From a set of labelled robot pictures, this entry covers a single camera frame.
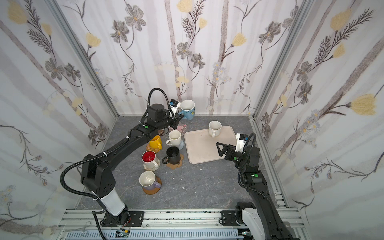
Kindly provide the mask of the pink flower coaster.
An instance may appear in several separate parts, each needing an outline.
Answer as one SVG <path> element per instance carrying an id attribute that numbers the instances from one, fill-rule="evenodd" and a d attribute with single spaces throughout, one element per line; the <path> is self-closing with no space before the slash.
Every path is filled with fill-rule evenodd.
<path id="1" fill-rule="evenodd" d="M 182 136 L 185 135 L 185 133 L 187 132 L 187 128 L 188 126 L 186 124 L 182 124 L 182 125 L 179 125 L 176 130 L 179 131 L 181 133 Z"/>

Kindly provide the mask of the brown paw print coaster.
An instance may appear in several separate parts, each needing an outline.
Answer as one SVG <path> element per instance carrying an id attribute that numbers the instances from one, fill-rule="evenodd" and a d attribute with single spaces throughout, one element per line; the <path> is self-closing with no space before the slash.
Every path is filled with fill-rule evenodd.
<path id="1" fill-rule="evenodd" d="M 183 160 L 184 160 L 184 155 L 181 155 L 181 159 L 180 159 L 178 164 L 173 165 L 171 163 L 168 163 L 168 164 L 166 164 L 166 167 L 168 167 L 172 170 L 180 168 L 183 165 Z"/>

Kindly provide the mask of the rattan woven round coaster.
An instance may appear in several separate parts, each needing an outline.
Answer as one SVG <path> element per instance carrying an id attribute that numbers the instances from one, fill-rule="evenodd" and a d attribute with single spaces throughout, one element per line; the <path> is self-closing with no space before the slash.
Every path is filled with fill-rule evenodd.
<path id="1" fill-rule="evenodd" d="M 161 149 L 159 149 L 159 148 L 152 148 L 150 144 L 147 144 L 147 146 L 146 146 L 146 150 L 147 150 L 147 151 L 153 151 L 153 152 L 155 152 L 156 154 L 159 153 L 159 152 L 161 151 Z"/>

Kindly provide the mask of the woven multicolour round coaster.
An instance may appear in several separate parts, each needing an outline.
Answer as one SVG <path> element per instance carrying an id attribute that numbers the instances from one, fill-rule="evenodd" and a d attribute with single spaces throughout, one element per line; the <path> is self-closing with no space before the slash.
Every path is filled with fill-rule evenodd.
<path id="1" fill-rule="evenodd" d="M 160 167 L 160 160 L 159 159 L 154 159 L 151 162 L 144 162 L 143 164 L 144 169 L 146 171 L 156 171 Z"/>

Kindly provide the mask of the beige serving tray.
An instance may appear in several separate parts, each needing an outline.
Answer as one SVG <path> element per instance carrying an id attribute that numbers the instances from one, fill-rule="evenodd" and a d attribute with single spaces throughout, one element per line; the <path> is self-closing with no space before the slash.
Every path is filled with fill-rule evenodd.
<path id="1" fill-rule="evenodd" d="M 208 129 L 186 132 L 184 138 L 189 162 L 194 165 L 222 160 L 224 157 L 218 154 L 217 142 L 233 146 L 237 142 L 236 134 L 230 126 L 223 126 L 220 135 L 215 138 L 209 135 Z"/>

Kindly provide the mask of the lavender mug white inside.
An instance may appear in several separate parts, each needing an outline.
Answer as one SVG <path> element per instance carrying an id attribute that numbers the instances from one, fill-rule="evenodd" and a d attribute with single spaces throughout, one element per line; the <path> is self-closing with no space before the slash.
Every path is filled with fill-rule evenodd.
<path id="1" fill-rule="evenodd" d="M 139 183 L 146 191 L 152 191 L 162 187 L 161 183 L 157 181 L 155 173 L 152 171 L 143 172 L 139 177 Z"/>

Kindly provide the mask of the grey round felt coaster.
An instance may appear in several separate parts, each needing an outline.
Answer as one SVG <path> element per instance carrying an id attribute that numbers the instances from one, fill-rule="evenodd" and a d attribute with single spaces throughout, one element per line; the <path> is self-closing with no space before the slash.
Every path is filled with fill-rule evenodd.
<path id="1" fill-rule="evenodd" d="M 178 146 L 179 150 L 181 151 L 183 148 L 184 148 L 185 144 L 184 144 L 184 141 L 181 140 L 181 143 L 180 145 Z"/>

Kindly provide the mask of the blue mug white inside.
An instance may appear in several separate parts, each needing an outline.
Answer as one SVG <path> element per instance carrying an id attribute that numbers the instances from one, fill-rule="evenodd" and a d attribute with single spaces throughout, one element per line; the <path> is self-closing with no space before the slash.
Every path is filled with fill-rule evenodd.
<path id="1" fill-rule="evenodd" d="M 181 114 L 184 115 L 183 120 L 192 120 L 195 116 L 195 102 L 193 100 L 184 100 L 181 102 Z"/>

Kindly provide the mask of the yellow mug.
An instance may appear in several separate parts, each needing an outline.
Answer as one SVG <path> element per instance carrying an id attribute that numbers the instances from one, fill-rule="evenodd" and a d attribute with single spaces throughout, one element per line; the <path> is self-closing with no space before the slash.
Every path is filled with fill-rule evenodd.
<path id="1" fill-rule="evenodd" d="M 152 140 L 150 140 L 149 145 L 153 149 L 161 150 L 163 146 L 162 146 L 162 139 L 160 135 L 156 135 Z"/>

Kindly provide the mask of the black mug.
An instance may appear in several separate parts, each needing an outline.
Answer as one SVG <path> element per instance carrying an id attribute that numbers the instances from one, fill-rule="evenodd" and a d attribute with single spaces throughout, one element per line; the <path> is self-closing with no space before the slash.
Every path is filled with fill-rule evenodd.
<path id="1" fill-rule="evenodd" d="M 172 146 L 169 147 L 166 151 L 166 156 L 162 159 L 162 163 L 177 165 L 181 161 L 180 150 L 178 147 Z"/>

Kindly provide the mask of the white mug red inside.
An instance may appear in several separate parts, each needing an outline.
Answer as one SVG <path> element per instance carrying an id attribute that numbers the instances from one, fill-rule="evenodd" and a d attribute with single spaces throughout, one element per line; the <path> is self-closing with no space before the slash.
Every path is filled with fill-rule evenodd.
<path id="1" fill-rule="evenodd" d="M 157 157 L 155 152 L 153 152 L 153 151 L 146 151 L 146 152 L 144 152 L 142 154 L 141 159 L 142 159 L 142 162 L 144 164 L 144 162 L 148 163 L 148 162 L 151 162 L 154 159 L 159 159 L 159 158 Z"/>

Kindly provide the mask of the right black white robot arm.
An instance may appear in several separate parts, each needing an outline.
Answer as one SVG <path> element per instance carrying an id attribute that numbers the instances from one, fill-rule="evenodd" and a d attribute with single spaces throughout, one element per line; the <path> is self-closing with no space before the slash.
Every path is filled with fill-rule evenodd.
<path id="1" fill-rule="evenodd" d="M 295 240 L 271 200 L 267 181 L 259 170 L 260 149 L 249 145 L 237 152 L 233 145 L 216 143 L 216 146 L 220 157 L 235 163 L 238 184 L 253 200 L 237 204 L 237 224 L 248 227 L 254 240 Z"/>

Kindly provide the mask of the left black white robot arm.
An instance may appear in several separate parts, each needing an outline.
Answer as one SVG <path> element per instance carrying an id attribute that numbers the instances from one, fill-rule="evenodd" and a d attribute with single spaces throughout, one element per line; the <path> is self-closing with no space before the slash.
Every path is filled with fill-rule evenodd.
<path id="1" fill-rule="evenodd" d="M 147 104 L 139 124 L 129 130 L 123 140 L 95 156 L 85 156 L 82 161 L 68 166 L 61 173 L 60 183 L 65 190 L 75 195 L 90 197 L 102 207 L 102 211 L 92 212 L 94 218 L 105 214 L 111 219 L 114 227 L 125 227 L 130 223 L 129 208 L 116 192 L 113 171 L 136 149 L 156 137 L 160 130 L 177 128 L 184 117 L 178 112 L 181 102 L 175 99 L 166 99 L 166 102 L 166 106 Z M 88 193 L 69 187 L 65 181 L 66 174 L 78 166 L 82 166 L 81 184 L 89 190 Z"/>

